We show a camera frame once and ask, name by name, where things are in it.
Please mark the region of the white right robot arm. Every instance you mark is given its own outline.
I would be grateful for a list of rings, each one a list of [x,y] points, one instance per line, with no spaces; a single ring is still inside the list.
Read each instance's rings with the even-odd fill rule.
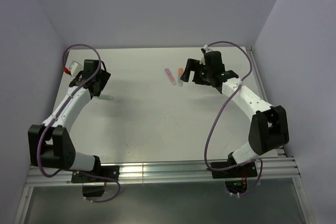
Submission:
[[[187,60],[180,79],[189,82],[190,73],[194,72],[192,81],[195,84],[211,86],[228,97],[223,108],[233,101],[248,117],[250,128],[247,143],[230,153],[222,167],[215,167],[207,159],[212,132],[209,133],[204,148],[204,161],[208,170],[212,173],[223,173],[230,178],[237,177],[245,171],[246,165],[289,142],[287,112],[282,106],[273,106],[260,98],[244,85],[238,74],[226,70],[219,51],[202,52],[202,60]]]

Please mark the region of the clear orange pen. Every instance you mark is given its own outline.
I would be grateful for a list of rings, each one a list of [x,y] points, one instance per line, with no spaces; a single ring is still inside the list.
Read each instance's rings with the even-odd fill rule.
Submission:
[[[178,80],[177,80],[177,85],[178,85],[179,87],[182,87],[182,86],[183,86],[183,80],[181,79],[181,77],[182,77],[182,75],[183,75],[183,72],[184,72],[183,68],[179,68],[179,69],[178,69]]]

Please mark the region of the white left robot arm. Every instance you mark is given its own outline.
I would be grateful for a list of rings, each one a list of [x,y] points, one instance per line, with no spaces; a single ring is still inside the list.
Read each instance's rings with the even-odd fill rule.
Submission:
[[[55,111],[40,125],[28,130],[31,165],[48,177],[45,168],[82,173],[91,182],[109,181],[114,171],[102,168],[100,158],[77,152],[70,138],[70,130],[82,109],[98,98],[111,74],[104,62],[86,59],[83,69],[70,82],[67,93]]]

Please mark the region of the purple pen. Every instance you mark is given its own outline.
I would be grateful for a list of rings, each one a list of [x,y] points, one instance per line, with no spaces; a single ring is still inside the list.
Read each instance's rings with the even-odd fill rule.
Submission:
[[[170,83],[171,83],[173,86],[177,85],[176,80],[175,80],[175,78],[173,77],[173,75],[172,75],[170,69],[169,69],[169,68],[165,68],[164,71],[165,71],[165,73],[166,73],[166,75],[167,75],[167,77],[168,77]]]

